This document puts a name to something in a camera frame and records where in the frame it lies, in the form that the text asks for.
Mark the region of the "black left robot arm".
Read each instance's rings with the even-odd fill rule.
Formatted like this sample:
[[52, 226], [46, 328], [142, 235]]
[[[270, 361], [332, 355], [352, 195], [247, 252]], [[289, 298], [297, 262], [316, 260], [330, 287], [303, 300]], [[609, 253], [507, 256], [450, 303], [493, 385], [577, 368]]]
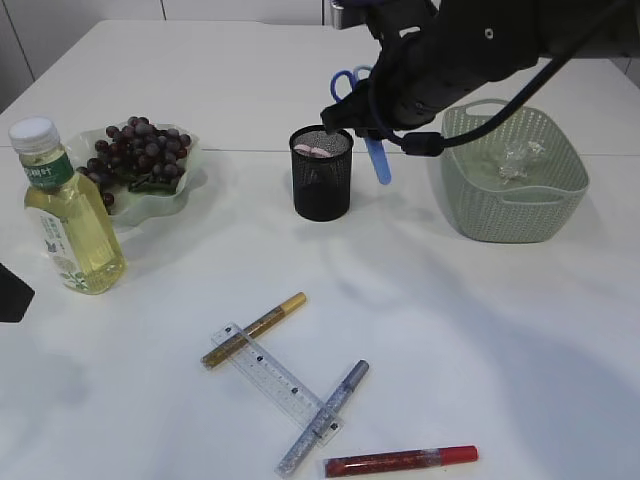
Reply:
[[0, 320], [19, 323], [26, 314], [35, 291], [4, 265], [0, 266]]

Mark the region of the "black blue right robot arm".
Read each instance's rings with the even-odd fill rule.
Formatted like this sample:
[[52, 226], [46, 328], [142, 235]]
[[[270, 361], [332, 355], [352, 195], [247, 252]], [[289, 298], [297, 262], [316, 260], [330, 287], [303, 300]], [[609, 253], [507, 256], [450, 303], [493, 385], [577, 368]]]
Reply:
[[326, 129], [408, 131], [490, 82], [555, 58], [587, 32], [610, 1], [343, 1], [381, 51], [371, 71], [325, 108]]

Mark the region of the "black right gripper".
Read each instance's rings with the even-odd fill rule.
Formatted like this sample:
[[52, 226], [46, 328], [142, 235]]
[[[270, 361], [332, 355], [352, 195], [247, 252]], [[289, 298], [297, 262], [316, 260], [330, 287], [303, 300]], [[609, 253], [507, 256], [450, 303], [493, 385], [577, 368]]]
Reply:
[[381, 52], [369, 80], [321, 112], [327, 132], [372, 129], [369, 93], [388, 128], [416, 129], [538, 61], [535, 1], [370, 2], [365, 22]]

